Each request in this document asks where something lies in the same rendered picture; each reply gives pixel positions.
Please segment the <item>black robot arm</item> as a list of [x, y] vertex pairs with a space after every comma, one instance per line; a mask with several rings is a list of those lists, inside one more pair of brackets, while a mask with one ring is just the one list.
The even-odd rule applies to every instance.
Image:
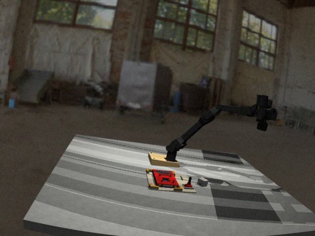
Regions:
[[[170, 145], [166, 147], [167, 156], [164, 158], [166, 161], [173, 161], [175, 160], [176, 153], [179, 149], [182, 149], [186, 146], [186, 141], [191, 138], [197, 131], [199, 131], [203, 126], [212, 122], [215, 117], [221, 112], [232, 112], [232, 113], [239, 113], [246, 115], [248, 117], [253, 117], [256, 114], [256, 121], [262, 122], [264, 118], [267, 116], [266, 110], [264, 108], [268, 104], [268, 96], [265, 95], [257, 95], [256, 104], [253, 106], [248, 107], [238, 107], [238, 106], [230, 106], [230, 105], [223, 105], [217, 104], [215, 107], [211, 108], [208, 111], [205, 111], [202, 116], [200, 117], [199, 121], [194, 124], [183, 136], [173, 140]], [[259, 108], [258, 108], [259, 106]], [[271, 108], [268, 110], [268, 116], [266, 120], [276, 120], [277, 119], [277, 111], [275, 108]]]

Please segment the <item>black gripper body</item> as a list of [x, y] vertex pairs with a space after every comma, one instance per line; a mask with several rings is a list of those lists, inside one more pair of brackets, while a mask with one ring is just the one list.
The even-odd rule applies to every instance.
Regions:
[[[268, 99], [268, 104], [267, 104], [267, 106], [264, 108], [264, 110], [266, 110], [266, 112], [267, 112], [267, 116], [268, 116], [267, 107], [269, 107], [269, 106], [270, 106], [270, 107], [272, 106], [272, 100], [271, 100], [271, 99]], [[262, 120], [261, 123], [258, 122], [257, 129], [262, 130], [262, 131], [266, 131], [266, 130], [267, 130], [267, 124], [266, 124], [267, 116], [266, 116], [266, 118], [264, 118], [264, 119]]]

